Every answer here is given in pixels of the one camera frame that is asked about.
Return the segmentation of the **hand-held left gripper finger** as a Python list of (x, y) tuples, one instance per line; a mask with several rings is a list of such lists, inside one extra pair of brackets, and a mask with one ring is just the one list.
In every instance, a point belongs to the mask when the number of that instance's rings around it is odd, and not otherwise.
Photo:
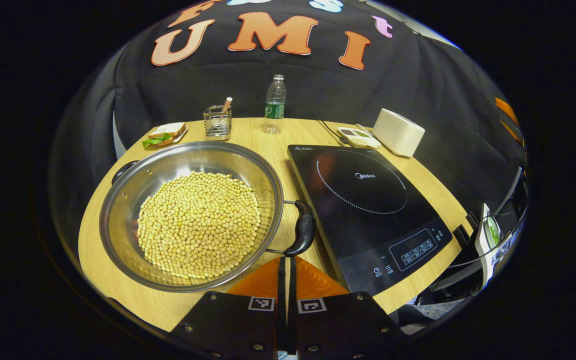
[(276, 358), (286, 321), (285, 266), (279, 256), (226, 292), (206, 292), (170, 338), (206, 358)]
[(407, 339), (368, 292), (349, 292), (300, 257), (290, 260), (289, 289), (298, 358), (393, 358)]

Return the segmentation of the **black induction cooktop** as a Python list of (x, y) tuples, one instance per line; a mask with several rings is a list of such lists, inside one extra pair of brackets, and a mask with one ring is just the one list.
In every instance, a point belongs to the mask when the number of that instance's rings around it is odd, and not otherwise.
[(287, 153), (350, 292), (390, 289), (453, 240), (437, 210), (375, 149), (289, 145)]

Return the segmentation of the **black backdrop cloth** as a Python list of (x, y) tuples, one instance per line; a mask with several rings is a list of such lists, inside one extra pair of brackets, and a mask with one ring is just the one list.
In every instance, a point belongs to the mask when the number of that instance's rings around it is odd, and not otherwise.
[(198, 121), (233, 96), (236, 117), (262, 117), (284, 75), (288, 118), (373, 126), (381, 109), (425, 129), (414, 157), (468, 212), (500, 205), (527, 163), (499, 120), (498, 85), (464, 51), (374, 7), (338, 13), (309, 0), (187, 7), (124, 43), (83, 84), (55, 135), (48, 166), (55, 226), (77, 237), (96, 187), (151, 128)]

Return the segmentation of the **steel pot with black handles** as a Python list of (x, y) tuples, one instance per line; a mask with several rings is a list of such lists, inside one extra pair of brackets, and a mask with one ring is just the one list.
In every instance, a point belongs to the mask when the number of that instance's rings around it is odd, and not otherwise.
[[(138, 249), (138, 207), (153, 196), (158, 187), (174, 176), (192, 171), (210, 171), (233, 176), (253, 188), (260, 200), (260, 234), (256, 246), (243, 263), (211, 280), (176, 279), (148, 264)], [(163, 292), (192, 293), (214, 289), (237, 278), (249, 269), (263, 252), (270, 251), (283, 214), (281, 180), (274, 167), (258, 153), (227, 142), (195, 141), (175, 145), (121, 167), (111, 180), (109, 191), (99, 210), (99, 233), (103, 248), (118, 269), (135, 282)]]

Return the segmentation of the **sandwich on white plate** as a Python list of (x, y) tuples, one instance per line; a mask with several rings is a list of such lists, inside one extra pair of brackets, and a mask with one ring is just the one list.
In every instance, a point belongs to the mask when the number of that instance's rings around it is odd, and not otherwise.
[(160, 125), (146, 135), (141, 145), (144, 149), (148, 149), (176, 143), (184, 136), (187, 129), (185, 121)]

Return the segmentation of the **white divided dish with beans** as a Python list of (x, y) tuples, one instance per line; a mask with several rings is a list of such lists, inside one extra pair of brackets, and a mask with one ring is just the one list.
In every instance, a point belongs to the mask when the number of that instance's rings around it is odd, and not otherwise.
[(339, 139), (343, 144), (362, 147), (362, 148), (372, 148), (377, 150), (382, 146), (382, 144), (370, 135), (365, 130), (352, 129), (349, 127), (338, 127), (337, 132), (339, 134)]

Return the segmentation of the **white toaster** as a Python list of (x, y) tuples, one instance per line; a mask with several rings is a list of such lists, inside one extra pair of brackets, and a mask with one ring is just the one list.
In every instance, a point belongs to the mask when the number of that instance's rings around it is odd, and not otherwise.
[(418, 149), (425, 129), (408, 118), (382, 108), (372, 128), (372, 134), (391, 152), (411, 158)]

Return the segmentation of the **pile of yellow soybeans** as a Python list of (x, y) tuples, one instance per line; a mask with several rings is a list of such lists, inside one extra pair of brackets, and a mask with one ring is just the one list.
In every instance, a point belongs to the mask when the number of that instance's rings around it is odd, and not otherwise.
[(163, 182), (140, 205), (137, 242), (156, 268), (185, 280), (232, 271), (256, 248), (261, 212), (252, 187), (195, 172)]

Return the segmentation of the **clear plastic water bottle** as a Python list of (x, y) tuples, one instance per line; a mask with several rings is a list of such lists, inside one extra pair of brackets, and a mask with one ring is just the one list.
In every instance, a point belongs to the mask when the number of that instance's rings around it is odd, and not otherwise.
[(278, 135), (282, 130), (285, 107), (287, 101), (287, 89), (284, 76), (275, 74), (265, 96), (265, 108), (263, 114), (263, 132), (270, 135)]

